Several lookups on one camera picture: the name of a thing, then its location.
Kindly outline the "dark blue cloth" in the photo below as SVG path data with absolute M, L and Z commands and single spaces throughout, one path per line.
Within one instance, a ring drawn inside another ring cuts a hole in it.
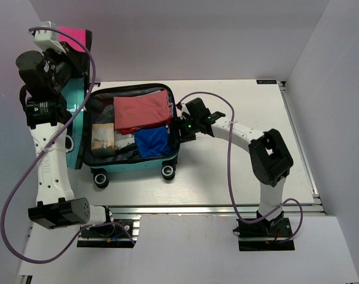
M 134 140 L 143 159 L 167 156 L 173 152 L 169 146 L 169 132 L 166 126 L 140 129 L 135 132 Z

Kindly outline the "salmon pink cloth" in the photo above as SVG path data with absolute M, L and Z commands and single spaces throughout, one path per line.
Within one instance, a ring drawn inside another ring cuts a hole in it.
M 116 131 L 133 127 L 162 126 L 172 118 L 166 90 L 140 96 L 115 96 L 113 104 Z

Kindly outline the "newspaper print cloth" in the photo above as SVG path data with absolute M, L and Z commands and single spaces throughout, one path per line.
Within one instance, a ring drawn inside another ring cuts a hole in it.
M 122 151 L 136 147 L 135 135 L 132 133 L 123 134 L 119 131 L 114 133 L 115 151 Z

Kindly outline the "tan cardboard box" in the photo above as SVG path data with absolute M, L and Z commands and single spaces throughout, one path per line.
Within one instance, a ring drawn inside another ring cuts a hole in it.
M 94 156 L 115 155 L 114 124 L 93 124 L 91 131 L 91 152 Z

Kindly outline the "teal suitcase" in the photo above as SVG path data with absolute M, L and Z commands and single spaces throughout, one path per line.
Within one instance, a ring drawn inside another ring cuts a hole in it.
M 108 174 L 160 168 L 173 180 L 179 152 L 174 95 L 160 83 L 93 91 L 68 134 L 74 149 L 66 155 L 70 169 L 87 165 L 99 188 Z

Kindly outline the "red cloth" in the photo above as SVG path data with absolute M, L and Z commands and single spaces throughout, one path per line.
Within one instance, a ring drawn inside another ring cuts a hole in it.
M 128 128 L 128 129 L 121 129 L 121 130 L 119 130 L 119 132 L 121 134 L 134 134 L 135 132 L 137 132 L 141 129 L 143 129 L 143 127 L 133 127 L 133 128 Z

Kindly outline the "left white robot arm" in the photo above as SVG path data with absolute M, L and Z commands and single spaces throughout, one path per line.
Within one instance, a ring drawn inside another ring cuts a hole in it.
M 88 87 L 89 56 L 60 43 L 61 51 L 26 51 L 16 59 L 25 85 L 20 102 L 34 141 L 37 162 L 38 192 L 35 207 L 28 217 L 46 229 L 71 225 L 94 225 L 103 236 L 114 232 L 115 221 L 106 206 L 90 205 L 86 198 L 76 199 L 70 186 L 66 163 L 65 124 L 73 115 L 67 110 L 62 91 L 71 79 L 82 79 L 79 93 Z

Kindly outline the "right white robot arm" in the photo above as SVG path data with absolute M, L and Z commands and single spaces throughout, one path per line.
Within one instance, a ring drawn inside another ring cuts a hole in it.
M 256 225 L 266 236 L 273 235 L 284 218 L 283 188 L 293 166 L 293 158 L 278 130 L 260 131 L 232 121 L 224 113 L 211 113 L 201 98 L 178 103 L 180 119 L 176 124 L 182 142 L 196 139 L 196 133 L 207 134 L 245 150 L 252 171 L 260 183 L 257 217 L 245 223 Z

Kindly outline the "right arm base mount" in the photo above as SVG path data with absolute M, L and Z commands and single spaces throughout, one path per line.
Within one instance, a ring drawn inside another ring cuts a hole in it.
M 238 237 L 239 251 L 295 251 L 290 220 L 282 219 L 274 228 L 267 230 L 260 222 L 246 224 L 236 220 L 233 234 Z

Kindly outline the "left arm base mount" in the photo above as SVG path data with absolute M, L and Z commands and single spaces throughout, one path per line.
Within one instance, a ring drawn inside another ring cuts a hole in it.
M 139 216 L 116 215 L 114 222 L 118 225 L 108 225 L 104 227 L 90 227 L 84 229 L 78 236 L 76 246 L 82 248 L 100 248 L 100 249 L 132 249 L 133 242 L 137 241 L 140 228 Z

